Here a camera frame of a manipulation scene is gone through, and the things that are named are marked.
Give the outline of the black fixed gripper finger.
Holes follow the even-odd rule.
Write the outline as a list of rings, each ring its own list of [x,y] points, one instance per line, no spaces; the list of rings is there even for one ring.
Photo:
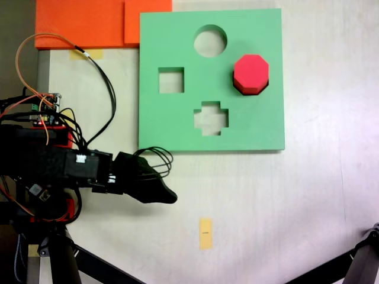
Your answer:
[[[144,204],[174,204],[178,200],[177,194],[158,178],[132,181],[127,194]]]

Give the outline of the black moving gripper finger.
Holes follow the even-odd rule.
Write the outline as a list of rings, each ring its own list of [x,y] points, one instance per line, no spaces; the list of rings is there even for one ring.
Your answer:
[[[117,155],[117,177],[126,179],[161,178],[145,158],[124,152],[119,152]]]

